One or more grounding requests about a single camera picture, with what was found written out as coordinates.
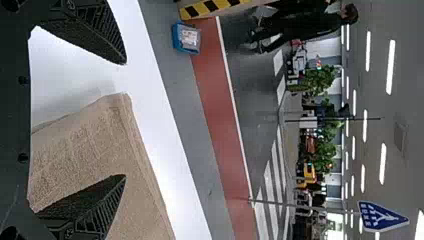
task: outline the black jacket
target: black jacket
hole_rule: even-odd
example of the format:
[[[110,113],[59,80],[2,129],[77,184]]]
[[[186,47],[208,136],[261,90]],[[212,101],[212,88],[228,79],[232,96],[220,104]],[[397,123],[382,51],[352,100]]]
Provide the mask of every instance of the black jacket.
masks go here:
[[[324,13],[325,9],[336,0],[331,0],[328,4],[325,0],[280,0],[267,4],[278,9],[273,17],[287,17],[292,14],[303,13]]]
[[[267,19],[267,24],[273,32],[304,41],[337,31],[342,25],[342,19],[337,13],[308,13],[294,18]]]

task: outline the red stripe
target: red stripe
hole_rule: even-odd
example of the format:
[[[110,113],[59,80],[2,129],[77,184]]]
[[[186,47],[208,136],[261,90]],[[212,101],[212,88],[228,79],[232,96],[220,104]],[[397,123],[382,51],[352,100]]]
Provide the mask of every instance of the red stripe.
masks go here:
[[[236,239],[256,239],[254,212],[215,18],[191,20],[202,30],[199,56],[192,56],[197,86]]]

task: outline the hazard stripe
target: hazard stripe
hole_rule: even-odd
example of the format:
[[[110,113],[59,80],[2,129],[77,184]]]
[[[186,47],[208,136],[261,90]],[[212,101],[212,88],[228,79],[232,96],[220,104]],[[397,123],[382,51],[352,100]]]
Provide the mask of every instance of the hazard stripe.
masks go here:
[[[182,20],[189,20],[250,1],[251,0],[204,0],[181,8],[180,15]]]

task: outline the person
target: person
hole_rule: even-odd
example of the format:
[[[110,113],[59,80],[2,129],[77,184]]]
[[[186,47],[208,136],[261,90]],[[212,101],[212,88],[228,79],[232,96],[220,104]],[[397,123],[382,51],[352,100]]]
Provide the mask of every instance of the person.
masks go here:
[[[323,13],[328,6],[335,3],[336,0],[279,0],[266,4],[278,11],[271,17],[265,17],[263,20],[271,18],[282,18],[293,14],[302,14],[307,12]]]
[[[258,32],[250,36],[250,43],[257,42],[254,49],[257,53],[272,52],[293,39],[301,41],[317,38],[337,31],[342,25],[354,24],[358,21],[358,10],[354,4],[344,6],[340,12],[309,12],[294,18],[276,17],[265,20]],[[260,41],[272,36],[281,36],[268,46]]]

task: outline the ceiling light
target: ceiling light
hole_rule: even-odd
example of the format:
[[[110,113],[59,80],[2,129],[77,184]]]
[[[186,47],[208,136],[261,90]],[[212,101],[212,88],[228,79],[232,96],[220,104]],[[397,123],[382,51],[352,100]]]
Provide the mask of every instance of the ceiling light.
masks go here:
[[[370,70],[370,56],[371,56],[371,32],[367,31],[367,46],[365,53],[365,71]]]
[[[364,110],[364,120],[362,122],[362,140],[364,143],[367,142],[367,128],[368,128],[368,111]]]
[[[350,195],[355,196],[355,176],[352,175],[350,180]]]
[[[352,160],[355,160],[356,157],[356,138],[352,137]]]
[[[356,116],[356,90],[353,89],[353,110],[352,110],[353,116]]]
[[[365,192],[365,166],[362,164],[361,167],[361,192]]]
[[[342,29],[341,29],[341,41],[342,41],[342,45],[344,44],[344,25],[342,25]]]
[[[415,240],[424,239],[424,214],[423,211],[418,212],[418,222],[415,230]]]
[[[358,226],[358,230],[359,233],[362,234],[362,232],[364,231],[364,226],[363,226],[363,222],[362,222],[362,218],[359,218],[359,226]]]
[[[349,183],[345,183],[345,199],[349,199]]]
[[[386,144],[381,144],[381,157],[380,157],[380,183],[384,185],[384,174],[386,171],[386,157],[387,157],[387,147]]]
[[[349,170],[349,153],[345,152],[346,170]]]
[[[387,62],[387,79],[386,79],[386,92],[389,95],[392,94],[393,68],[395,64],[395,49],[396,49],[396,41],[390,40],[389,60]]]
[[[346,99],[349,100],[349,76],[346,77]]]
[[[344,68],[342,68],[342,88],[344,88]]]
[[[344,133],[342,133],[342,150],[344,150]]]
[[[350,25],[346,25],[346,50],[350,50]]]
[[[350,228],[353,228],[353,209],[350,209]]]
[[[349,118],[346,119],[346,137],[349,137]]]

